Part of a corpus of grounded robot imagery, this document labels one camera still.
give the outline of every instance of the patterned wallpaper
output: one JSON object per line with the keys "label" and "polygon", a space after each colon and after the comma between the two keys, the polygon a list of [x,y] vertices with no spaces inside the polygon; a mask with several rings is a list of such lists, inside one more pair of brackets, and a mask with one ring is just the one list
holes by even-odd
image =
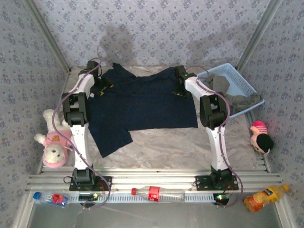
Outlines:
{"label": "patterned wallpaper", "polygon": [[273,172],[283,173],[299,227],[304,227],[304,3],[285,0],[245,66],[243,75],[266,103],[256,110],[275,148]]}
{"label": "patterned wallpaper", "polygon": [[70,66],[236,65],[269,0],[34,0]]}
{"label": "patterned wallpaper", "polygon": [[54,108],[66,78],[19,0],[0,8],[0,227],[12,225],[27,175],[36,171],[46,131],[42,112]]}

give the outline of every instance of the gray floor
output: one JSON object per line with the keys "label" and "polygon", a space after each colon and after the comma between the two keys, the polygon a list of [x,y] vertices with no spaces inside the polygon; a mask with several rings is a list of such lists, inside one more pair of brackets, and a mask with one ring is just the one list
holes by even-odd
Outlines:
{"label": "gray floor", "polygon": [[79,204],[67,209],[35,205],[28,228],[280,228],[274,204],[249,212],[241,201],[228,209],[213,204],[152,203],[107,204],[108,208],[82,210]]}

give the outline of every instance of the blue plastic basket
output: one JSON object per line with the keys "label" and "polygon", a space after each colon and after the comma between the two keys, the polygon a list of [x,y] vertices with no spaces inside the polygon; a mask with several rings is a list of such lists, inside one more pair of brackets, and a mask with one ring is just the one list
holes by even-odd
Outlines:
{"label": "blue plastic basket", "polygon": [[[214,73],[218,76],[224,76],[230,83],[229,89],[227,94],[229,95],[243,95],[243,96],[250,96],[253,93],[256,93],[256,90],[243,78],[243,76],[230,64],[225,63],[223,65],[217,66],[208,70],[209,73]],[[208,74],[206,71],[197,74],[198,77],[207,77]],[[255,104],[254,106],[243,110],[239,113],[231,115],[230,118],[234,118],[238,115],[244,114],[249,112],[250,110],[258,107],[259,105],[263,104],[265,100],[263,99],[260,103]]]}

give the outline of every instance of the purple cable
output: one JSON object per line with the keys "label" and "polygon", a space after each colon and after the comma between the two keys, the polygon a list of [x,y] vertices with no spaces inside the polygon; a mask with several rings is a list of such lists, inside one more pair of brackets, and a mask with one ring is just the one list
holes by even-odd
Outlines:
{"label": "purple cable", "polygon": [[[204,67],[201,67],[201,68],[203,68],[203,69],[207,72],[207,75],[209,76],[208,70],[205,69]],[[230,207],[236,205],[236,204],[241,200],[241,198],[242,198],[242,196],[243,196],[243,192],[244,192],[243,182],[242,182],[242,180],[240,179],[240,177],[232,170],[231,166],[228,164],[228,162],[227,162],[227,160],[226,160],[226,157],[225,157],[225,155],[224,155],[224,150],[223,150],[223,145],[222,145],[222,136],[221,136],[221,131],[220,131],[220,130],[221,130],[222,126],[224,126],[224,125],[228,122],[228,120],[229,120],[229,117],[230,117],[230,107],[229,107],[228,101],[226,100],[226,98],[225,98],[223,95],[221,95],[221,94],[219,94],[219,93],[217,93],[217,92],[215,92],[215,91],[213,91],[213,90],[207,90],[205,87],[203,87],[203,86],[200,84],[200,79],[201,79],[201,78],[204,78],[204,77],[198,77],[198,78],[196,79],[197,85],[198,85],[200,88],[202,88],[203,90],[205,90],[206,92],[210,92],[210,93],[215,94],[215,95],[219,96],[220,98],[222,98],[223,101],[225,102],[226,109],[227,109],[227,117],[226,117],[225,121],[224,121],[224,122],[219,126],[219,128],[218,128],[219,147],[220,147],[220,151],[221,151],[222,157],[224,158],[225,164],[227,165],[228,169],[236,176],[236,178],[238,178],[239,183],[241,184],[241,194],[240,194],[240,196],[239,196],[233,203],[229,204],[228,206],[220,205],[220,206],[223,207],[223,208],[230,208]]]}
{"label": "purple cable", "polygon": [[108,192],[108,195],[107,195],[106,199],[105,199],[103,202],[101,202],[100,204],[97,204],[96,206],[89,207],[89,208],[86,208],[86,207],[85,207],[85,204],[87,204],[87,203],[93,203],[93,204],[95,204],[95,203],[94,203],[94,202],[91,202],[91,201],[86,201],[86,202],[83,204],[83,209],[88,209],[88,210],[96,209],[96,208],[98,208],[98,207],[101,207],[102,205],[104,205],[104,204],[109,200],[110,194],[111,194],[111,186],[109,185],[108,181],[107,181],[102,175],[100,175],[96,170],[94,170],[94,169],[86,162],[86,160],[82,157],[81,153],[80,153],[79,150],[76,148],[76,146],[75,146],[68,138],[66,138],[63,134],[61,134],[61,133],[58,131],[58,129],[57,129],[56,126],[55,126],[55,114],[59,111],[59,109],[60,109],[62,103],[63,103],[65,100],[67,100],[67,99],[68,99],[68,98],[69,98],[69,97],[78,89],[78,87],[79,87],[79,85],[81,84],[81,82],[83,81],[83,79],[84,79],[88,74],[90,74],[91,72],[93,72],[94,70],[96,70],[96,69],[98,69],[98,68],[100,67],[100,65],[101,65],[101,59],[100,59],[100,58],[97,58],[97,57],[96,57],[96,58],[92,58],[92,59],[90,59],[90,61],[91,61],[91,60],[95,60],[95,59],[99,59],[99,60],[100,60],[99,64],[98,64],[96,67],[94,67],[92,70],[90,70],[89,72],[87,72],[87,73],[82,77],[82,79],[81,79],[81,80],[79,81],[79,83],[77,84],[76,89],[72,90],[72,91],[71,91],[70,93],[68,93],[68,95],[66,95],[61,101],[59,101],[59,103],[58,103],[57,107],[55,108],[55,110],[54,110],[54,112],[53,112],[53,115],[52,115],[52,125],[53,125],[53,127],[54,127],[54,130],[55,130],[61,137],[63,137],[64,139],[66,139],[66,140],[72,145],[72,147],[74,148],[74,150],[76,151],[76,153],[78,154],[78,156],[81,158],[81,160],[85,163],[85,165],[86,165],[92,172],[94,172],[97,176],[99,176],[99,177],[107,184],[107,186],[108,186],[108,188],[109,188],[109,192]]}

